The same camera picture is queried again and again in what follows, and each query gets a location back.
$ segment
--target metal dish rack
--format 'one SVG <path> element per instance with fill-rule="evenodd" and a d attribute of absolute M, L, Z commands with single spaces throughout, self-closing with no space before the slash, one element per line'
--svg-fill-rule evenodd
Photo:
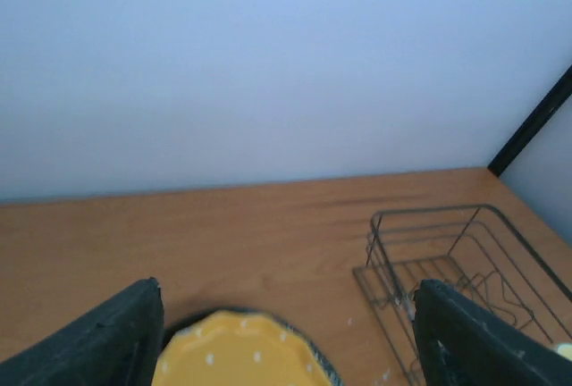
<path fill-rule="evenodd" d="M 370 226 L 353 273 L 410 385 L 425 384 L 411 327 L 422 279 L 447 282 L 547 347 L 572 340 L 572 292 L 497 208 L 388 210 Z"/>

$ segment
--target wire basket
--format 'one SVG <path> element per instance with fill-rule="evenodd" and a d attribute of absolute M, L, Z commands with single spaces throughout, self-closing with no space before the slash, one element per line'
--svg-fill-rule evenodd
<path fill-rule="evenodd" d="M 411 322 L 422 279 L 440 279 L 546 347 L 572 340 L 572 292 L 497 208 L 389 210 L 372 216 L 353 269 L 410 385 L 425 380 Z"/>

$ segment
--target dish rack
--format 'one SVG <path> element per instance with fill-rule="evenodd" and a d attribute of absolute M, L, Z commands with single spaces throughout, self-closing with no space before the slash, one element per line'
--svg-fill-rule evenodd
<path fill-rule="evenodd" d="M 450 284 L 546 347 L 572 340 L 572 292 L 496 207 L 386 210 L 370 227 L 353 273 L 411 386 L 425 384 L 411 327 L 422 279 Z"/>

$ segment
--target wooden surface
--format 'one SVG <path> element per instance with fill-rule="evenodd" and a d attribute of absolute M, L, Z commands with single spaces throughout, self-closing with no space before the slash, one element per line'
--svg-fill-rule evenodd
<path fill-rule="evenodd" d="M 0 359 L 136 279 L 167 322 L 259 307 L 310 335 L 347 384 L 402 377 L 351 274 L 379 209 L 491 203 L 572 285 L 572 250 L 485 169 L 0 207 Z"/>

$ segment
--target metal wire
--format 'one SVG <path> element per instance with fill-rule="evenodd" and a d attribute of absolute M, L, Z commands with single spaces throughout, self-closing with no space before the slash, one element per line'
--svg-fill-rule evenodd
<path fill-rule="evenodd" d="M 432 214 L 458 214 L 463 211 L 471 213 L 467 222 L 440 222 L 436 220 L 434 223 L 428 224 L 430 222 L 428 219 L 432 218 Z M 501 224 L 503 227 L 502 236 L 510 236 L 520 243 L 523 253 L 540 266 L 546 275 L 545 280 L 552 281 L 556 285 L 556 288 L 561 291 L 562 297 L 571 303 L 570 309 L 572 309 L 572 292 L 540 258 L 514 225 L 493 206 L 446 206 L 377 212 L 370 221 L 371 233 L 368 235 L 366 246 L 366 265 L 354 268 L 353 273 L 369 306 L 373 308 L 375 317 L 390 344 L 391 351 L 397 358 L 400 368 L 411 386 L 425 384 L 410 325 L 415 317 L 413 294 L 423 279 L 440 279 L 454 286 L 459 292 L 504 319 L 505 322 L 508 320 L 508 323 L 524 333 L 531 333 L 532 325 L 536 326 L 546 345 L 555 342 L 555 336 L 566 340 L 572 339 L 571 332 L 525 276 L 501 239 L 492 232 L 492 227 L 481 218 L 484 216 L 484 212 L 492 213 L 493 216 L 490 218 Z M 420 221 L 421 224 L 415 225 L 415 218 L 419 218 L 419 215 L 423 216 L 424 220 Z M 384 230 L 383 225 L 387 222 L 386 218 L 396 216 L 402 216 L 401 219 L 410 219 L 410 225 Z M 451 227 L 462 228 L 462 230 L 459 233 L 451 233 Z M 478 238 L 478 233 L 472 232 L 473 229 L 484 230 L 486 242 L 489 244 L 481 241 Z M 419 233 L 429 231 L 432 233 L 430 236 L 418 236 Z M 401 237 L 411 232 L 416 233 L 416 236 Z M 425 257 L 415 256 L 416 248 L 419 245 L 437 239 L 452 241 L 444 254 Z M 394 262 L 389 256 L 389 248 L 401 245 L 410 246 L 411 257 L 405 261 Z M 466 245 L 472 245 L 472 248 L 477 250 L 477 254 L 480 254 L 485 260 L 487 267 L 484 272 L 473 273 L 471 276 L 466 273 L 462 266 L 463 263 L 458 259 L 460 248 Z M 499 248 L 500 253 L 498 256 L 493 255 L 487 248 Z M 503 263 L 502 258 L 508 260 L 509 263 Z M 501 264 L 509 265 L 509 267 L 501 269 Z M 527 304 L 510 283 L 507 273 L 510 273 L 510 277 L 520 277 L 524 284 L 524 286 L 519 286 L 520 290 L 534 296 L 534 299 L 528 298 Z M 405 283 L 413 283 L 413 286 L 406 288 Z M 380 298 L 375 295 L 374 289 L 383 290 L 384 296 Z M 545 310 L 543 316 L 539 318 L 531 306 L 535 309 Z M 385 318 L 387 310 L 391 310 L 397 316 L 400 325 L 399 337 L 396 337 L 394 328 L 387 324 L 388 321 Z M 411 358 L 410 355 L 413 355 L 413 359 L 406 360 L 408 355 L 409 358 Z"/>

